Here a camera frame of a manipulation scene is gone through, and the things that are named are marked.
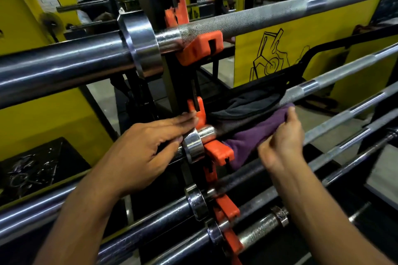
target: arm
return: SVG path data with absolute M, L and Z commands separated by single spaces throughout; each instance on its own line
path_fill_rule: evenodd
M 348 221 L 313 174 L 302 155 L 303 141 L 301 123 L 291 107 L 286 123 L 258 151 L 314 258 L 323 265 L 392 264 Z
M 116 201 L 151 184 L 174 157 L 196 112 L 127 130 L 68 196 L 34 265 L 89 265 Z M 158 146 L 170 141 L 156 154 Z

